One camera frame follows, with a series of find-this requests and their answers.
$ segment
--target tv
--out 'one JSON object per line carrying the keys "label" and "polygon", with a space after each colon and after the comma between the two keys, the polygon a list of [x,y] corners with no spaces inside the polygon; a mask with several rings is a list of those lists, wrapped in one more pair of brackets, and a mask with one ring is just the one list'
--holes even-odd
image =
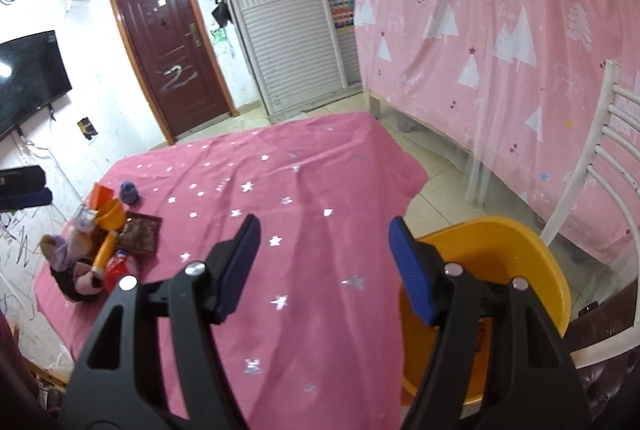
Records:
{"label": "tv", "polygon": [[69,90],[54,31],[0,44],[0,140]]}

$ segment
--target pink bed sheet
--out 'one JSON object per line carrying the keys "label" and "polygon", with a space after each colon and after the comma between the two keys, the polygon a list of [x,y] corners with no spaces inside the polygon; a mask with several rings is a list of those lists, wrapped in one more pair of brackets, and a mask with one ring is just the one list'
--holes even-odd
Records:
{"label": "pink bed sheet", "polygon": [[[640,0],[356,0],[364,85],[445,133],[544,219],[591,124],[607,58],[640,92]],[[640,119],[640,107],[618,105]],[[636,146],[640,137],[611,123]],[[607,149],[633,169],[624,150]],[[634,191],[596,163],[640,219]],[[630,238],[589,179],[561,232],[604,262]]]}
{"label": "pink bed sheet", "polygon": [[[377,121],[351,113],[148,152],[101,182],[133,181],[140,211],[164,219],[143,281],[203,259],[247,213],[260,219],[238,310],[214,329],[251,428],[396,430],[403,352],[387,229],[426,179]],[[47,269],[35,293],[78,357],[101,305],[65,301]],[[170,408],[186,416],[168,323],[160,344]]]}

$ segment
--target white metal chair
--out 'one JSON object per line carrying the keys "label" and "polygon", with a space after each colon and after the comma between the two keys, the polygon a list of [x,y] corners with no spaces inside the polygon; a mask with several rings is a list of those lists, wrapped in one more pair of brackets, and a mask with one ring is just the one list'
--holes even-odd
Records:
{"label": "white metal chair", "polygon": [[[600,144],[600,142],[607,137],[626,149],[640,163],[640,150],[638,150],[638,148],[636,148],[622,135],[611,129],[608,125],[610,118],[615,116],[640,133],[640,122],[631,116],[631,114],[614,104],[616,96],[622,96],[629,101],[640,105],[640,96],[637,96],[618,85],[617,82],[619,75],[620,66],[615,61],[607,60],[604,70],[604,78],[602,80],[602,89],[600,90],[600,97],[598,98],[593,122],[591,123],[584,148],[578,157],[575,170],[569,178],[566,190],[562,194],[562,197],[560,198],[556,209],[551,214],[551,217],[549,217],[545,228],[540,234],[540,238],[546,245],[551,244],[552,240],[560,230],[560,227],[566,220],[566,217],[573,207],[576,197],[582,190],[585,181],[591,175],[591,177],[593,177],[594,180],[601,185],[604,190],[606,190],[622,211],[636,249],[638,269],[640,270],[640,233],[638,233],[636,222],[620,194],[611,186],[609,181],[607,181],[607,179],[593,167],[593,162],[596,157],[601,157],[604,161],[609,163],[610,166],[616,169],[620,175],[622,175],[629,186],[631,186],[634,194],[640,198],[640,185],[635,181],[632,173],[629,172],[629,170],[627,170]],[[584,366],[593,365],[594,363],[599,363],[604,360],[608,360],[609,358],[613,358],[614,356],[618,356],[619,354],[633,349],[638,345],[640,345],[640,287],[638,288],[638,296],[636,298],[636,316],[634,318],[633,326],[616,334],[615,336],[607,338],[602,342],[585,347],[584,349],[576,350],[571,356],[574,360],[575,367],[582,368]]]}

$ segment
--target door frame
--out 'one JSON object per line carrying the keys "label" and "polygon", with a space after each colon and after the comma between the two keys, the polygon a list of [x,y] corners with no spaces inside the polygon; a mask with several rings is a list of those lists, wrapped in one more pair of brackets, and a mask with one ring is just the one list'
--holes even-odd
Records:
{"label": "door frame", "polygon": [[[158,126],[162,130],[162,134],[167,141],[167,144],[174,145],[176,142],[175,136],[171,133],[171,129],[169,128],[169,123],[167,123],[158,103],[156,103],[156,99],[151,92],[151,87],[144,76],[144,72],[142,71],[142,64],[138,59],[136,51],[133,48],[133,43],[129,37],[129,31],[124,23],[124,16],[120,11],[120,7],[118,6],[117,0],[109,0],[111,3],[111,9],[113,10],[113,15],[116,19],[116,24],[118,26],[118,32],[120,33],[120,37],[122,39],[122,43],[124,44],[124,49],[127,52],[127,57],[131,63],[133,68],[133,72],[138,80],[138,84],[142,89],[143,94],[145,95],[146,101],[151,108],[151,112],[153,113],[156,121],[158,122]],[[206,41],[203,41],[205,49],[207,51],[207,57],[211,65],[213,66],[213,70],[216,73],[216,79],[220,84],[220,89],[222,89],[222,95],[225,97],[226,105],[228,106],[229,113],[231,116],[237,116],[238,110],[236,110],[236,106],[234,105],[233,100],[231,99],[231,93],[229,92],[228,86],[226,85],[225,76],[222,74],[222,70],[220,70],[220,66],[218,64],[218,58],[216,57],[216,53],[213,50],[213,45],[211,40],[209,39],[209,31],[207,31],[206,25],[204,23],[204,19],[202,18],[202,12],[200,11],[200,5],[198,4],[198,0],[189,0],[189,4],[192,7],[193,14],[196,18],[196,27],[198,28],[198,32],[200,33],[201,38],[206,38]]]}
{"label": "door frame", "polygon": [[[267,90],[267,84],[262,74],[262,70],[260,69],[260,64],[258,63],[257,56],[255,54],[254,44],[251,41],[251,36],[249,35],[246,22],[244,21],[244,15],[242,14],[242,6],[240,5],[240,0],[228,0],[228,4],[234,18],[234,23],[237,26],[240,43],[243,47],[244,53],[246,54],[246,59],[248,61],[248,64],[249,66],[251,66],[251,71],[252,71],[252,74],[254,74],[258,92],[260,93],[262,102],[264,103],[265,108],[267,109],[267,114],[270,120],[273,123],[275,123],[276,121],[280,121],[282,119],[288,119],[289,117],[293,117],[299,114],[300,110],[298,110],[297,108],[293,108],[293,109],[289,108],[276,113],[273,112],[273,104],[271,103],[271,96],[269,95],[269,92]],[[332,92],[328,96],[320,96],[318,98],[312,99],[311,101],[301,103],[300,106],[304,110],[311,110],[313,108],[317,108],[318,106],[322,106],[328,102],[332,102],[337,99],[341,99],[343,97],[348,97],[360,91],[358,85],[349,86],[347,84],[347,77],[344,71],[344,64],[342,63],[342,53],[340,52],[340,44],[338,42],[338,35],[335,30],[334,17],[331,11],[331,6],[329,5],[329,0],[322,0],[322,6],[324,8],[324,16],[329,25],[329,34],[331,36],[331,42],[334,48],[334,53],[335,53],[336,63],[338,66],[338,72],[340,74],[340,83],[342,84],[342,89]]]}

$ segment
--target leather sofa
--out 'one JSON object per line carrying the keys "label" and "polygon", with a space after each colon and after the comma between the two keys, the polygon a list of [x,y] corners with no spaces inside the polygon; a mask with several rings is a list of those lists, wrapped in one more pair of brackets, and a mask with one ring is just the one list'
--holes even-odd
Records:
{"label": "leather sofa", "polygon": [[[611,296],[594,310],[572,321],[564,335],[569,352],[596,344],[631,327],[636,312],[638,282]],[[605,362],[578,371],[592,418],[596,418],[619,392],[640,360],[640,346]]]}

